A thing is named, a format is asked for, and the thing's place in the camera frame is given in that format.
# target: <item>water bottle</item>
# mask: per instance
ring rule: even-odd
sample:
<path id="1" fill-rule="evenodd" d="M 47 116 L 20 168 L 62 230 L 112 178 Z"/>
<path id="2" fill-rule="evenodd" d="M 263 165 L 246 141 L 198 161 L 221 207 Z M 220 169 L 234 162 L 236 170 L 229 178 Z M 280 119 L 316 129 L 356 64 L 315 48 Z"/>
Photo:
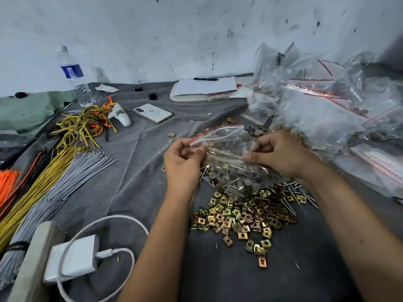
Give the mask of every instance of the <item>water bottle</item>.
<path id="1" fill-rule="evenodd" d="M 78 103 L 83 107 L 93 105 L 95 98 L 88 87 L 83 71 L 74 57 L 68 52 L 65 45 L 62 45 L 59 49 L 59 63 L 73 88 Z"/>

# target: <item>phone case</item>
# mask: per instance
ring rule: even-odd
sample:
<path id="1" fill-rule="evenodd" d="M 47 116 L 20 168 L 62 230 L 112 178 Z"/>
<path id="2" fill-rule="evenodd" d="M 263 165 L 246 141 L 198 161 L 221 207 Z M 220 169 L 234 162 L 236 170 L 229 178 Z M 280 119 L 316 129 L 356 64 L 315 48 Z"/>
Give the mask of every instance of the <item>phone case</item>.
<path id="1" fill-rule="evenodd" d="M 139 116 L 145 117 L 146 119 L 152 121 L 155 124 L 162 123 L 163 121 L 169 119 L 172 113 L 164 109 L 158 108 L 151 104 L 145 104 L 140 107 L 136 107 L 133 111 Z"/>

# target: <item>pen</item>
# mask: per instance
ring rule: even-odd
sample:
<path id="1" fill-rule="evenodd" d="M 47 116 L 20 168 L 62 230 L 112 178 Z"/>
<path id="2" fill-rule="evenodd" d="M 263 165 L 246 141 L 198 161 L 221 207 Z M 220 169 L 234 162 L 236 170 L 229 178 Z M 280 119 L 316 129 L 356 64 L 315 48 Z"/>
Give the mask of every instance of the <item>pen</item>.
<path id="1" fill-rule="evenodd" d="M 198 78 L 198 77 L 195 77 L 194 80 L 195 81 L 218 81 L 219 79 L 218 78 Z"/>

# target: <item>white wall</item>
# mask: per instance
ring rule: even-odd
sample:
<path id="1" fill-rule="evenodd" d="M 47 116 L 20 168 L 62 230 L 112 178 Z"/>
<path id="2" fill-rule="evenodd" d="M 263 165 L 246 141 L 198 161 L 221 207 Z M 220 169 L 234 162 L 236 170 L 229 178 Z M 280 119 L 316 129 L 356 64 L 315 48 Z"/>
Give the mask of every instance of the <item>white wall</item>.
<path id="1" fill-rule="evenodd" d="M 400 50 L 403 33 L 403 0 L 0 4 L 0 96 L 69 89 L 56 60 L 62 44 L 89 81 L 139 83 L 251 72 L 262 41 L 280 49 L 295 41 L 305 51 L 331 51 L 335 59 L 370 50 L 393 62 L 390 53 Z"/>

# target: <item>workbench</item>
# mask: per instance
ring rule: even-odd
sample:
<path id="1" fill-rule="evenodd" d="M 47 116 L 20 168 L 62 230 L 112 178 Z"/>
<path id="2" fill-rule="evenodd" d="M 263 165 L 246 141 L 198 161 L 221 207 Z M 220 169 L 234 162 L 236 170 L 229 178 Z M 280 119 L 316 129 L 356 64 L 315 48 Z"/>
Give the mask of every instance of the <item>workbench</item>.
<path id="1" fill-rule="evenodd" d="M 150 229 L 166 191 L 166 175 L 161 168 L 163 154 L 172 144 L 168 133 L 175 133 L 175 137 L 193 137 L 206 128 L 219 126 L 227 117 L 246 123 L 239 116 L 247 108 L 244 99 L 176 103 L 169 99 L 173 84 L 142 84 L 141 92 L 134 91 L 138 85 L 110 84 L 120 89 L 112 95 L 113 101 L 130 109 L 128 114 L 133 124 L 127 128 L 115 121 L 117 134 L 109 130 L 108 142 L 104 135 L 96 138 L 101 150 L 119 161 L 74 192 L 53 217 L 69 238 L 95 219 L 112 214 L 134 216 Z M 104 92 L 95 93 L 101 97 L 97 104 L 108 101 Z M 150 93 L 155 93 L 158 100 L 138 101 L 148 98 Z M 132 112 L 145 103 L 172 112 L 173 117 L 155 125 Z M 79 108 L 75 103 L 68 109 Z M 36 152 L 49 144 L 44 136 L 40 137 L 16 165 L 28 166 Z M 402 237 L 402 208 L 354 177 L 344 176 L 387 226 Z M 214 190 L 202 180 L 193 211 L 200 206 L 207 207 Z M 321 212 L 309 203 L 301 206 L 293 203 L 292 206 L 298 222 L 274 231 L 273 246 L 267 255 L 268 269 L 259 268 L 257 256 L 245 250 L 245 242 L 238 241 L 235 232 L 230 232 L 234 245 L 229 248 L 222 240 L 222 233 L 190 231 L 189 227 L 179 301 L 360 301 L 360 294 Z M 99 235 L 100 250 L 127 247 L 134 251 L 136 258 L 147 238 L 137 224 L 125 220 L 100 223 L 87 233 L 91 234 Z M 160 246 L 160 251 L 164 254 L 164 246 Z M 65 286 L 76 301 L 98 301 L 118 288 L 129 269 L 129 256 L 117 254 L 104 259 L 98 271 L 66 282 Z"/>

